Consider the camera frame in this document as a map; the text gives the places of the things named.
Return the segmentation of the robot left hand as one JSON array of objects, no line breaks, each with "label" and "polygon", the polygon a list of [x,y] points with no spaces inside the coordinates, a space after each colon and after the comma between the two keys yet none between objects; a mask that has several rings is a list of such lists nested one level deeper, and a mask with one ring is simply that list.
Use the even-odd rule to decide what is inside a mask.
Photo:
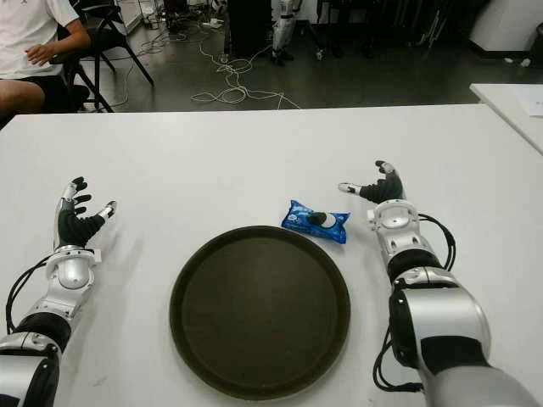
[{"label": "robot left hand", "polygon": [[54,216],[53,249],[67,246],[86,247],[102,226],[115,215],[117,202],[110,201],[95,215],[81,217],[87,208],[83,205],[92,199],[81,192],[87,188],[83,176],[69,182],[59,199]]}]

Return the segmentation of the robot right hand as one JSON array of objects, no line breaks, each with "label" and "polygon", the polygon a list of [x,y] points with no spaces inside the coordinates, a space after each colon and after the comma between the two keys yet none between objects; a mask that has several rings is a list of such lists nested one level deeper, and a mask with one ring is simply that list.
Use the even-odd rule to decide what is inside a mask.
[{"label": "robot right hand", "polygon": [[341,182],[338,184],[338,189],[341,192],[364,198],[374,204],[381,204],[388,200],[404,199],[404,187],[395,167],[382,160],[377,160],[375,165],[378,172],[383,175],[382,178],[365,186]]}]

